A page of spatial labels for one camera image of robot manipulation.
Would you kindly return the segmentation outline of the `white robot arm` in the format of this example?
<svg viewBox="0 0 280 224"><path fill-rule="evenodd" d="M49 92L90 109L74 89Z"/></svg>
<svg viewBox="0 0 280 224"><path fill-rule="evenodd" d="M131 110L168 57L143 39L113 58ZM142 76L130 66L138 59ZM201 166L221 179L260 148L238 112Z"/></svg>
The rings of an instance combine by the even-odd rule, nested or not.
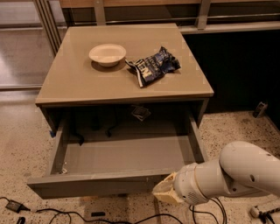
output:
<svg viewBox="0 0 280 224"><path fill-rule="evenodd" d="M228 143L217 159L192 163L152 191L160 201L195 206L214 197L280 196L280 159L248 142Z"/></svg>

